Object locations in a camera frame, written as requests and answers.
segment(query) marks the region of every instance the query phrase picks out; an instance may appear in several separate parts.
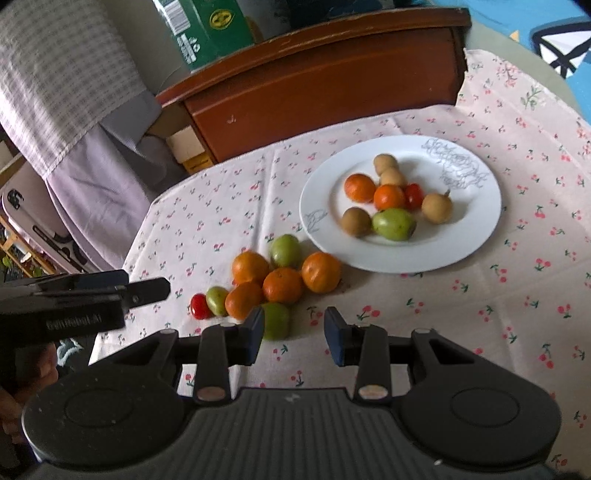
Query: human hand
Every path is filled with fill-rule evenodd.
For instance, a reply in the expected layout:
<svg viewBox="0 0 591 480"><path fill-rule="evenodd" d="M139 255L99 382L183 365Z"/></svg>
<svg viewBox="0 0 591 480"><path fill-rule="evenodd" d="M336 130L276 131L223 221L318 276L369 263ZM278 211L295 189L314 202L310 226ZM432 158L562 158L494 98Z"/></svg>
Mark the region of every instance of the human hand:
<svg viewBox="0 0 591 480"><path fill-rule="evenodd" d="M47 345L37 361L38 377L26 387L20 388L14 395L0 388L0 420L2 429L11 436L13 443L25 441L21 433L22 407L29 398L43 388L57 382L57 351L51 343Z"/></svg>

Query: table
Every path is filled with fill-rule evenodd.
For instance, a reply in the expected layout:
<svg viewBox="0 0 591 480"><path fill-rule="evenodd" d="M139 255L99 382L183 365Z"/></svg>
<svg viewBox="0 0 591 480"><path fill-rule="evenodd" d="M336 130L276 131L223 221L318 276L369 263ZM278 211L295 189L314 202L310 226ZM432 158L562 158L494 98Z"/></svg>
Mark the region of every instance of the table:
<svg viewBox="0 0 591 480"><path fill-rule="evenodd" d="M392 113L279 142L199 173L151 206L127 257L132 280L163 276L162 303L130 313L126 329L97 339L93 361L159 329L198 335L219 320L189 315L191 296L230 287L244 249L268 255L273 238L293 233L307 251L300 192L322 161L383 135L433 135L482 158L503 196L491 239L469 258L429 273L382 275L345 268L337 291L308 294L293 307L293 334L263 342L256 364L235 367L232 387L352 388L356 369L336 367L322 316L336 306L349 323L391 335L434 327L556 398L563 427L549 458L558 469L591 473L591 128L543 86L491 53L468 51L457 105ZM180 392L188 394L194 366ZM392 368L397 394L408 389Z"/></svg>

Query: cloth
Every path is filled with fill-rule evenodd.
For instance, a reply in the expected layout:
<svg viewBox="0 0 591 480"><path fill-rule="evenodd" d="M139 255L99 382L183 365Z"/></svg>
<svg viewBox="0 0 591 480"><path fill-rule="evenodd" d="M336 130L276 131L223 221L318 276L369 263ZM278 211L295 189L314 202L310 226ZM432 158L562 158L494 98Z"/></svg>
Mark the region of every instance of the cloth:
<svg viewBox="0 0 591 480"><path fill-rule="evenodd" d="M489 28L539 55L566 80L583 117L591 119L591 18L585 1L430 0L443 7L466 7Z"/></svg>
<svg viewBox="0 0 591 480"><path fill-rule="evenodd" d="M0 11L0 123L46 179L81 137L145 90L97 0Z"/></svg>
<svg viewBox="0 0 591 480"><path fill-rule="evenodd" d="M312 172L334 153L384 135L445 138L493 171L503 208L492 237L469 258L429 273L343 270L332 294L306 294L291 308L292 333L263 342L252 367L232 370L234 392L256 387L352 388L356 368L332 362L323 312L374 323L391 335L433 327L452 341L540 385L563 414L548 459L591 473L591 127L510 63L467 52L469 72L456 106L431 106L335 125L247 153L196 174L150 207L125 261L132 281L165 277L170 298L133 310L126 328L99 336L92 361L163 328L198 335L219 319L195 321L192 295L232 288L230 266L243 249L268 256L293 233L306 241L298 201ZM179 392L191 392L186 366ZM397 394L408 388L393 367Z"/></svg>
<svg viewBox="0 0 591 480"><path fill-rule="evenodd" d="M93 126L46 178L64 225L101 270L121 267L150 204L186 176L163 140L143 137L159 114L142 92Z"/></svg>

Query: white plate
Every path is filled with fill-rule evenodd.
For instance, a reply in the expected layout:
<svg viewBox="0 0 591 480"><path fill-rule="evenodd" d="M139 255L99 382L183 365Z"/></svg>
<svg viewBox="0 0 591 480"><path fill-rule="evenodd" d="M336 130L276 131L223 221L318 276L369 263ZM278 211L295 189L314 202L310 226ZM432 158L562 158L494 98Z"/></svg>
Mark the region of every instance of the white plate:
<svg viewBox="0 0 591 480"><path fill-rule="evenodd" d="M339 219L346 209L376 212L372 204L351 202L343 185L353 173L365 173L377 183L373 159L380 153L394 155L408 182L418 183L425 193L451 189L451 221L432 225L419 212L408 242L378 235L358 239L343 232ZM300 197L302 225L318 248L353 267L382 273L425 272L458 262L490 237L500 214L499 185L477 156L447 140L418 135L376 138L345 148L318 167Z"/></svg>

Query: yellow label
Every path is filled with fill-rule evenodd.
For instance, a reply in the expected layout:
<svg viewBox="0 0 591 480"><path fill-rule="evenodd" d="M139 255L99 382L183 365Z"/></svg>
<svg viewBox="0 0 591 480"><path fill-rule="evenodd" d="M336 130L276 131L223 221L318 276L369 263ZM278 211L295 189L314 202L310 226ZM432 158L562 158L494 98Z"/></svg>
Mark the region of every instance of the yellow label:
<svg viewBox="0 0 591 480"><path fill-rule="evenodd" d="M230 12L230 10L221 8L216 10L214 13L212 13L212 16L209 17L209 25L216 30L224 30L224 28L227 28L228 25L232 23L232 20L234 20L234 15L232 15L232 12Z"/></svg>

